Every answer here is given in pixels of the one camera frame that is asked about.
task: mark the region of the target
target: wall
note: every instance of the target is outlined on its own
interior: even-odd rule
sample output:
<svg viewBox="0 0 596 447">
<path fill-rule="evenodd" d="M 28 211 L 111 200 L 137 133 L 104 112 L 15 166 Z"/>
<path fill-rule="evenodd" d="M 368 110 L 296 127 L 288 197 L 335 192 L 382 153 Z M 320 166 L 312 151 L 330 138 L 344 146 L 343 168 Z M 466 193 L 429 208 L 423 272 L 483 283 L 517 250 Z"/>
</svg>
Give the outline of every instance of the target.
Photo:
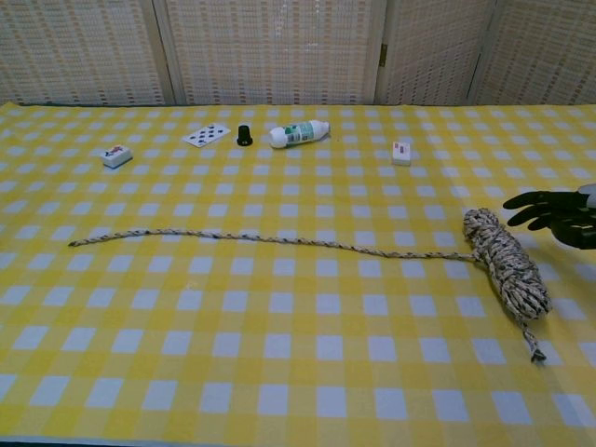
<svg viewBox="0 0 596 447">
<path fill-rule="evenodd" d="M 596 102 L 594 0 L 4 0 L 0 23 L 0 103 Z"/>
<path fill-rule="evenodd" d="M 479 104 L 596 102 L 596 2 L 507 0 L 488 35 Z"/>
</svg>

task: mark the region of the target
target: robotic hand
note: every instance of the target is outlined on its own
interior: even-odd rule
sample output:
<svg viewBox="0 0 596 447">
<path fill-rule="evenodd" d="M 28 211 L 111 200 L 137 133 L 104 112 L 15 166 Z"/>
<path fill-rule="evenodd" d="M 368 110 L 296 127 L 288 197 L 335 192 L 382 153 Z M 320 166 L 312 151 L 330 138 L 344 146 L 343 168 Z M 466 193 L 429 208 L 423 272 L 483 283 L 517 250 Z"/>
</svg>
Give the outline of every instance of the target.
<svg viewBox="0 0 596 447">
<path fill-rule="evenodd" d="M 503 204 L 507 210 L 525 206 L 528 207 L 509 219 L 509 225 L 534 219 L 528 225 L 531 231 L 548 227 L 563 244 L 582 250 L 596 249 L 596 183 L 581 186 L 575 193 L 523 193 Z"/>
</svg>

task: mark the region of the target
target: white bottle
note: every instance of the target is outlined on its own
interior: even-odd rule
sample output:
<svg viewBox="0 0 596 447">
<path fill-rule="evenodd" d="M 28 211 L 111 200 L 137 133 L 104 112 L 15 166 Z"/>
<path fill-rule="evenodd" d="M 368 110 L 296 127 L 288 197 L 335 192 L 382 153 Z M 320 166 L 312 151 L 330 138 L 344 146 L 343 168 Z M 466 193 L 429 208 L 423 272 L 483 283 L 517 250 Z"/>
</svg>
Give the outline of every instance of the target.
<svg viewBox="0 0 596 447">
<path fill-rule="evenodd" d="M 311 119 L 304 123 L 290 124 L 285 128 L 271 129 L 269 136 L 271 146 L 279 149 L 301 142 L 319 140 L 329 133 L 329 130 L 329 123 Z"/>
</svg>

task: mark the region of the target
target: rope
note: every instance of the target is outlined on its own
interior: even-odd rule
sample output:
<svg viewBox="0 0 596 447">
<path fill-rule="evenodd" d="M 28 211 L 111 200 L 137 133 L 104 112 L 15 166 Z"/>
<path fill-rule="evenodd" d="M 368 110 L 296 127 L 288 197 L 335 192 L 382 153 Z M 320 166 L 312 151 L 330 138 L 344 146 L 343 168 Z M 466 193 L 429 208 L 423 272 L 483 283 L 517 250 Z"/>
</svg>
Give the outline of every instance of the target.
<svg viewBox="0 0 596 447">
<path fill-rule="evenodd" d="M 286 245 L 307 245 L 379 256 L 391 259 L 451 259 L 462 262 L 481 263 L 488 268 L 489 276 L 498 291 L 505 308 L 521 327 L 523 336 L 530 346 L 532 361 L 544 360 L 538 342 L 527 326 L 527 321 L 540 318 L 552 308 L 536 264 L 524 251 L 520 242 L 513 237 L 498 218 L 487 209 L 470 210 L 464 218 L 464 234 L 474 250 L 471 254 L 458 252 L 401 252 L 384 251 L 377 248 L 343 244 L 335 241 L 307 239 L 304 237 L 263 237 L 251 234 L 220 233 L 202 230 L 160 228 L 154 230 L 130 230 L 99 237 L 78 239 L 69 247 L 106 242 L 125 237 L 175 235 L 211 239 L 250 240 Z"/>
</svg>

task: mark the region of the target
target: green label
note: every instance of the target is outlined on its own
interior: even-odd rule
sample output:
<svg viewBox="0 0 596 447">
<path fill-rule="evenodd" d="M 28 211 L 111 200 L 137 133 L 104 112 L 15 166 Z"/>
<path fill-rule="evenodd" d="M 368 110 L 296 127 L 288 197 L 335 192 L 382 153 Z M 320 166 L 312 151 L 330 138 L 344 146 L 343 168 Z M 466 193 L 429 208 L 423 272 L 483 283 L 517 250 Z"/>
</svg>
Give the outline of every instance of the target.
<svg viewBox="0 0 596 447">
<path fill-rule="evenodd" d="M 315 131 L 310 123 L 290 124 L 284 129 L 288 145 L 309 142 L 315 139 Z"/>
</svg>

